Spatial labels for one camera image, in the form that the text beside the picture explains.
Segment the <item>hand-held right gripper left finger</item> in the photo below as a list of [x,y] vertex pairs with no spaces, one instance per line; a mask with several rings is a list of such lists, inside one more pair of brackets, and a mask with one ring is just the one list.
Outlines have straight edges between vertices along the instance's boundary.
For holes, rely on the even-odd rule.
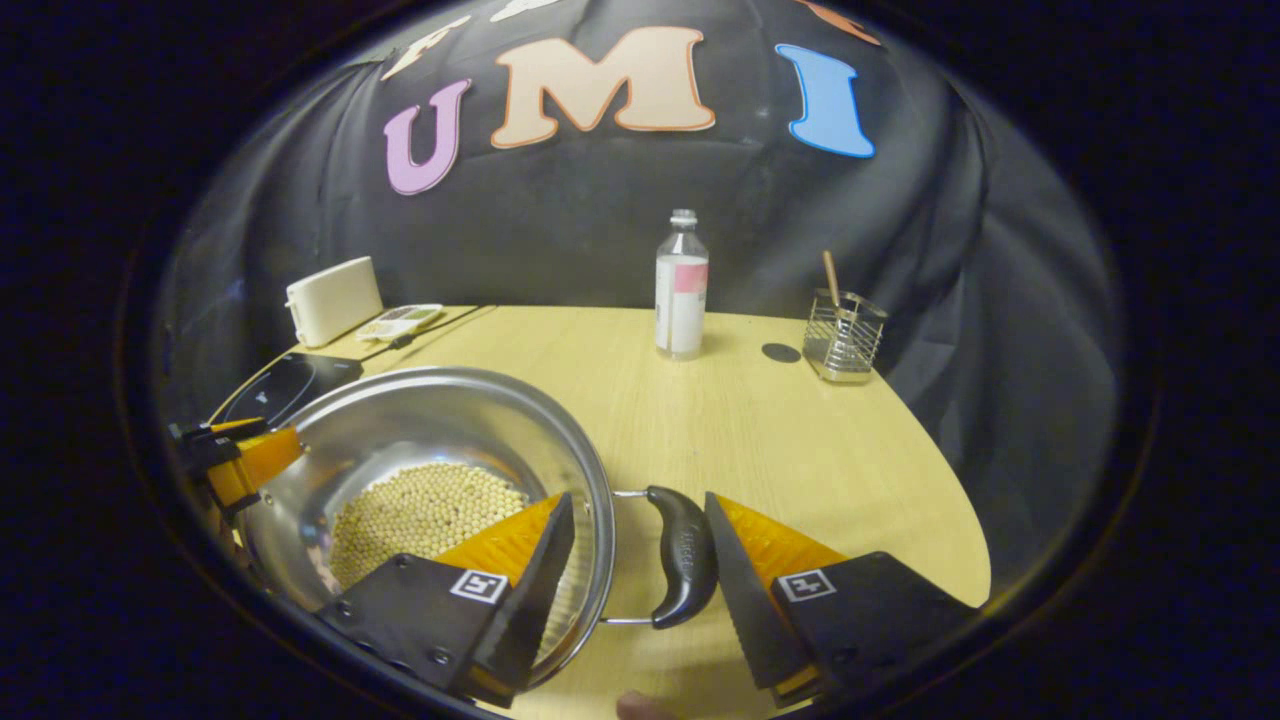
[[508,708],[532,683],[573,542],[559,493],[434,559],[390,556],[317,616],[402,675]]

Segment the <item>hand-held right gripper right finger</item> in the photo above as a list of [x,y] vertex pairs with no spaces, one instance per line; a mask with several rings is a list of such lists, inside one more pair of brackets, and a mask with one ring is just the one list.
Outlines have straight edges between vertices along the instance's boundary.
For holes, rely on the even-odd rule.
[[892,553],[847,556],[723,495],[705,515],[749,671],[781,708],[865,705],[978,616]]

